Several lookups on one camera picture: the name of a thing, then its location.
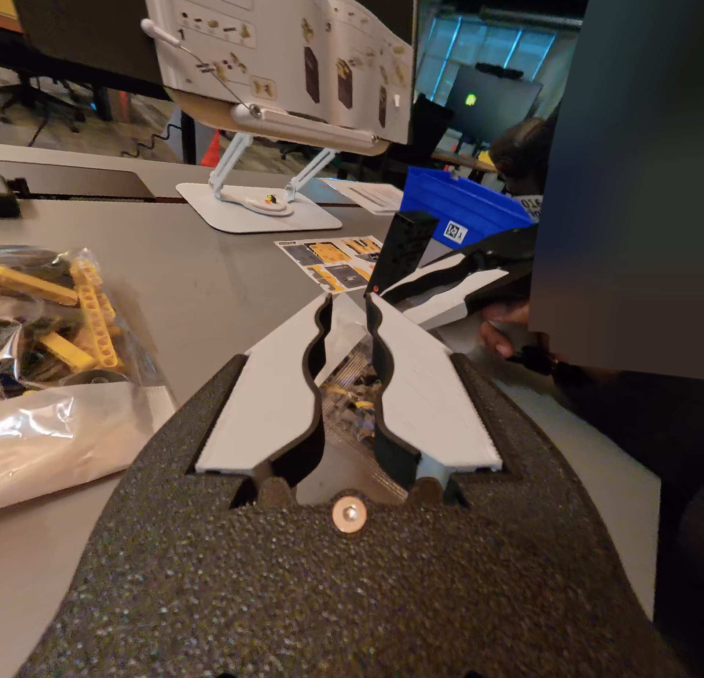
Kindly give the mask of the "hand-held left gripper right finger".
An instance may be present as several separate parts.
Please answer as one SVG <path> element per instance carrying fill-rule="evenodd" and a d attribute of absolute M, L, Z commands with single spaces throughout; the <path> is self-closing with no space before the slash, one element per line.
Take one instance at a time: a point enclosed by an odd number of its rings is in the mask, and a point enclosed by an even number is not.
<path fill-rule="evenodd" d="M 373 367 L 381 382 L 374 410 L 374 456 L 410 489 L 455 473 L 500 472 L 503 460 L 477 408 L 462 358 L 374 293 L 366 299 Z"/>

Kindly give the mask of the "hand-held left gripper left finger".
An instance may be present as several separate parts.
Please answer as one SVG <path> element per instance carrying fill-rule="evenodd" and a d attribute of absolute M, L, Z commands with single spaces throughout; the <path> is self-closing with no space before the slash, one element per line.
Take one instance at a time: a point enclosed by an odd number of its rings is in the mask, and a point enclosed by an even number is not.
<path fill-rule="evenodd" d="M 245 353 L 196 472 L 253 477 L 312 435 L 321 415 L 314 379 L 326 362 L 331 315 L 331 295 L 317 296 Z"/>

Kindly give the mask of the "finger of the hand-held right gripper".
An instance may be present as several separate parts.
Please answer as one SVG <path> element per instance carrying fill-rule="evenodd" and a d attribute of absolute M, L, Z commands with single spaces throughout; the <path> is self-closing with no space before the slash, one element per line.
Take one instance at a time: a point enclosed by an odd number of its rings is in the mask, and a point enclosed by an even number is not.
<path fill-rule="evenodd" d="M 491 269 L 471 273 L 456 286 L 435 294 L 426 302 L 404 311 L 404 316 L 419 327 L 430 331 L 468 316 L 467 296 L 508 276 L 507 270 Z"/>
<path fill-rule="evenodd" d="M 379 295 L 389 304 L 396 305 L 435 288 L 446 286 L 456 281 L 457 276 L 466 275 L 465 265 L 468 259 L 468 255 L 459 251 L 447 254 L 435 262 L 414 270 Z"/>

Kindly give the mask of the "black toy brick frame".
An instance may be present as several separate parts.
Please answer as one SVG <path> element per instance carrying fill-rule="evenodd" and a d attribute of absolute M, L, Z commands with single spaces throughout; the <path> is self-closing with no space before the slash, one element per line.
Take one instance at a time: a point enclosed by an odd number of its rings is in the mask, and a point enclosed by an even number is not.
<path fill-rule="evenodd" d="M 414 272 L 439 220 L 423 210 L 397 212 L 389 226 L 365 292 L 381 295 Z"/>

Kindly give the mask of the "blue plastic bin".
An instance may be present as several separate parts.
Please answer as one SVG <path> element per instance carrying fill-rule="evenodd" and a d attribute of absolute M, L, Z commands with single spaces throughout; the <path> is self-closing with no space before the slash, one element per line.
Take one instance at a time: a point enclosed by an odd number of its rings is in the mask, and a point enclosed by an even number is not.
<path fill-rule="evenodd" d="M 534 225 L 515 199 L 449 172 L 414 166 L 408 170 L 400 210 L 434 216 L 438 223 L 433 238 L 453 250 Z"/>

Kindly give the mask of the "small clear bag of parts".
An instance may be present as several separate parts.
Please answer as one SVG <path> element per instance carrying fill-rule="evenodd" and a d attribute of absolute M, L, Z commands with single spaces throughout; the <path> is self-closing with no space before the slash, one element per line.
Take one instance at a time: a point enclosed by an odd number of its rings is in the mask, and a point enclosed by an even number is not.
<path fill-rule="evenodd" d="M 326 361 L 315 383 L 321 392 L 327 441 L 370 457 L 381 380 L 373 366 L 373 339 L 365 312 L 346 293 L 333 298 L 324 345 Z"/>

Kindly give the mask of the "person's right forearm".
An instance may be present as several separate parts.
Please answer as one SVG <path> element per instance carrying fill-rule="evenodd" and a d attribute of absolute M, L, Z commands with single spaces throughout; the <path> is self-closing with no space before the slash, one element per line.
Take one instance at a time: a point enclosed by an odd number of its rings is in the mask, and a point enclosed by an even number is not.
<path fill-rule="evenodd" d="M 654 620 L 703 676 L 703 380 L 556 362 L 553 380 L 583 420 L 659 477 Z"/>

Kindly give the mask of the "person's right hand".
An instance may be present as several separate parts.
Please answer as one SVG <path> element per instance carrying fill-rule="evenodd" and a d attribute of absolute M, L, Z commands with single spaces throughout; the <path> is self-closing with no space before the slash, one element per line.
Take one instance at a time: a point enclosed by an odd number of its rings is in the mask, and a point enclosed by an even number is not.
<path fill-rule="evenodd" d="M 510 358 L 516 352 L 513 337 L 519 338 L 522 347 L 529 337 L 528 299 L 512 302 L 497 302 L 481 311 L 480 340 L 489 352 L 500 357 Z"/>

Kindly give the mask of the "white printed paper sheet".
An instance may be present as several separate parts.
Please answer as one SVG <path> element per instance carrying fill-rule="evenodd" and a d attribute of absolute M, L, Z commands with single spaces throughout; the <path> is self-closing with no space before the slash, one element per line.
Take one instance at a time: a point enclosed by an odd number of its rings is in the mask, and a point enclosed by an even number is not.
<path fill-rule="evenodd" d="M 321 181 L 354 204 L 378 216 L 395 214 L 400 210 L 403 191 L 386 183 L 365 183 L 335 178 L 322 178 Z"/>

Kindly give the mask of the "yellow black sticker sheet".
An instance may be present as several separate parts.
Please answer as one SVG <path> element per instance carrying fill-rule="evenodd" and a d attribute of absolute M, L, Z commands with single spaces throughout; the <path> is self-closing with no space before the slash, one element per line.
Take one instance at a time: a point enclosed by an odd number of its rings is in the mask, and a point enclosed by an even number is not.
<path fill-rule="evenodd" d="M 276 241 L 275 246 L 325 292 L 366 290 L 383 242 L 372 235 Z"/>

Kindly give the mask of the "grey background monitor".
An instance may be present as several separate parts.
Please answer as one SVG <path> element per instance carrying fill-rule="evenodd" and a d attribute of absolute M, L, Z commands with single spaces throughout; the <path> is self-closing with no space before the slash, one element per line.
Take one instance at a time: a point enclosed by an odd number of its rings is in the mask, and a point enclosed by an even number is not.
<path fill-rule="evenodd" d="M 462 65 L 445 108 L 452 112 L 448 129 L 468 143 L 490 145 L 506 129 L 529 115 L 542 91 L 540 82 L 510 79 Z"/>

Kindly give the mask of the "white book stand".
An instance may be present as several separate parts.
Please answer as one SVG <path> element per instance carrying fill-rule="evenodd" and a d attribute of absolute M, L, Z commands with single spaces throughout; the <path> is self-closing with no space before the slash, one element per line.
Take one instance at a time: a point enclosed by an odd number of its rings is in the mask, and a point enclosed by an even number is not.
<path fill-rule="evenodd" d="M 173 101 L 235 133 L 208 185 L 177 186 L 219 231 L 340 228 L 304 185 L 340 152 L 376 156 L 408 139 L 413 50 L 354 0 L 152 0 L 140 26 Z M 285 188 L 228 185 L 256 136 L 320 151 Z"/>

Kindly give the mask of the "white paper bag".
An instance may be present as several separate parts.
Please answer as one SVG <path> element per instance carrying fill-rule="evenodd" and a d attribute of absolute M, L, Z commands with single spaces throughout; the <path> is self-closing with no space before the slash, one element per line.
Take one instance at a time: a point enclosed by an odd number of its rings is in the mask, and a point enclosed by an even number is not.
<path fill-rule="evenodd" d="M 55 387 L 1 402 L 1 507 L 128 468 L 175 413 L 166 386 Z"/>

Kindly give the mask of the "clear bag of yellow parts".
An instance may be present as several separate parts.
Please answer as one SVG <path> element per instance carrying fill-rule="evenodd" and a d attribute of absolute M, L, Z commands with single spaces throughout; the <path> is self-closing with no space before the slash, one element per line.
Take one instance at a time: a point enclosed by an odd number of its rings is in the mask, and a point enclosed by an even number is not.
<path fill-rule="evenodd" d="M 165 384 L 92 252 L 1 246 L 1 400 L 114 382 Z"/>

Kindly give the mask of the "open instruction booklet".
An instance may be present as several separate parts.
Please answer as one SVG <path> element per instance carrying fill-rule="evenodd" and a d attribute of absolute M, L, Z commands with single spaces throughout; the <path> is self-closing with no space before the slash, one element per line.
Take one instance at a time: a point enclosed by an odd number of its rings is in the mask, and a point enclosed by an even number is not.
<path fill-rule="evenodd" d="M 370 154 L 408 142 L 418 0 L 145 0 L 163 86 L 200 122 Z"/>

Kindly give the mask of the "black monitor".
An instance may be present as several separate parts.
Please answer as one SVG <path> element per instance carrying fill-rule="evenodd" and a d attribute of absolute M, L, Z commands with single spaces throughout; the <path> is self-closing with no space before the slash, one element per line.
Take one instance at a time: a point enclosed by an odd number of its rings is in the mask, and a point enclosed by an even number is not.
<path fill-rule="evenodd" d="M 1 32 L 1 66 L 167 100 L 145 0 L 12 0 L 23 40 Z"/>

